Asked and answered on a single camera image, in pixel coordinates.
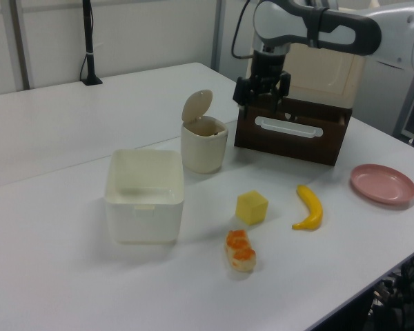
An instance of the brown wooden box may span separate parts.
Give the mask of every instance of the brown wooden box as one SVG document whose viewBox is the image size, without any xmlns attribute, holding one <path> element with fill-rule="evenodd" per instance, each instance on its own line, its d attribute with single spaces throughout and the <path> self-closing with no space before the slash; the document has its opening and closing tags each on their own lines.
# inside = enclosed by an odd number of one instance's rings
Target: brown wooden box
<svg viewBox="0 0 414 331">
<path fill-rule="evenodd" d="M 290 121 L 321 128 L 323 135 L 305 138 L 263 129 L 255 124 L 258 116 L 288 121 L 286 113 L 291 115 Z M 259 97 L 249 105 L 246 114 L 243 110 L 239 111 L 235 146 L 333 166 L 339 155 L 351 113 L 351 109 L 288 98 L 284 98 L 277 111 L 273 112 L 270 98 Z"/>
</svg>

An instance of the orange topping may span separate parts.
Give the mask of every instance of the orange topping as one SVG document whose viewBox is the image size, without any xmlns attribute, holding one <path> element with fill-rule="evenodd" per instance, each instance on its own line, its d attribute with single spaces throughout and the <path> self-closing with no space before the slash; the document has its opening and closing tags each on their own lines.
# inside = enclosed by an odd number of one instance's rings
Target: orange topping
<svg viewBox="0 0 414 331">
<path fill-rule="evenodd" d="M 237 238 L 237 237 L 247 237 L 246 231 L 245 230 L 236 230 L 236 231 L 229 231 L 228 232 L 228 236 L 229 238 Z"/>
<path fill-rule="evenodd" d="M 250 248 L 250 243 L 246 239 L 228 239 L 227 246 L 235 250 L 243 250 L 244 248 Z"/>
<path fill-rule="evenodd" d="M 255 256 L 256 253 L 254 250 L 252 250 L 251 248 L 246 248 L 244 250 L 238 250 L 235 255 L 233 255 L 233 258 L 236 260 L 249 260 L 251 259 L 253 256 Z"/>
</svg>

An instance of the pink dish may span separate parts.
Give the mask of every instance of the pink dish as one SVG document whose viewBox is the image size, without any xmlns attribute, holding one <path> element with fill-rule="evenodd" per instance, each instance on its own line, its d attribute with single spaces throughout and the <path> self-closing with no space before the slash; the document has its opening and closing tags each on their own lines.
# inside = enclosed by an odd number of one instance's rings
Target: pink dish
<svg viewBox="0 0 414 331">
<path fill-rule="evenodd" d="M 414 183 L 404 174 L 378 164 L 362 164 L 351 171 L 353 187 L 366 197 L 397 205 L 414 198 Z"/>
</svg>

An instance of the black cable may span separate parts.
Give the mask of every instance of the black cable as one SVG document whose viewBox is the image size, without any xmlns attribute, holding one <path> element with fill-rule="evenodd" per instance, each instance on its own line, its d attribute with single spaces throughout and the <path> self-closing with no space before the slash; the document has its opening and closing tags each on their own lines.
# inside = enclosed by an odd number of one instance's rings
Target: black cable
<svg viewBox="0 0 414 331">
<path fill-rule="evenodd" d="M 94 34 L 94 12 L 92 11 L 92 4 L 91 3 L 89 3 L 89 7 L 90 7 L 90 35 L 93 35 Z M 87 54 L 87 51 L 86 51 L 86 55 L 84 56 L 83 63 L 81 64 L 80 78 L 79 78 L 80 81 L 81 81 L 81 76 L 83 74 L 84 64 L 86 63 L 87 59 L 88 59 L 88 54 Z"/>
<path fill-rule="evenodd" d="M 246 55 L 245 57 L 241 57 L 241 56 L 239 56 L 239 55 L 236 55 L 236 54 L 235 54 L 235 43 L 236 43 L 237 33 L 238 33 L 238 31 L 239 31 L 239 26 L 241 25 L 241 20 L 242 20 L 242 17 L 243 17 L 243 15 L 244 15 L 244 12 L 246 11 L 246 8 L 247 8 L 247 6 L 248 6 L 248 4 L 249 4 L 249 3 L 250 3 L 250 0 L 247 0 L 247 1 L 245 2 L 245 4 L 244 4 L 244 7 L 242 8 L 241 14 L 240 14 L 239 19 L 238 19 L 238 21 L 237 21 L 236 30 L 235 30 L 235 35 L 233 36 L 233 42 L 232 42 L 232 56 L 233 56 L 234 58 L 236 58 L 236 59 L 239 59 L 239 60 L 243 60 L 243 59 L 251 59 L 251 58 L 253 57 L 252 55 Z"/>
</svg>

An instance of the white storage bin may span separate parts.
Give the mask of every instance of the white storage bin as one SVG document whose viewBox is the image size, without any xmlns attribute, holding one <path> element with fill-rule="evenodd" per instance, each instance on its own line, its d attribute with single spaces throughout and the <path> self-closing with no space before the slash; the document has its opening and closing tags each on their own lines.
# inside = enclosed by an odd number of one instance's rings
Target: white storage bin
<svg viewBox="0 0 414 331">
<path fill-rule="evenodd" d="M 115 241 L 175 241 L 184 204 L 181 155 L 167 150 L 117 150 L 110 162 L 104 198 Z"/>
</svg>

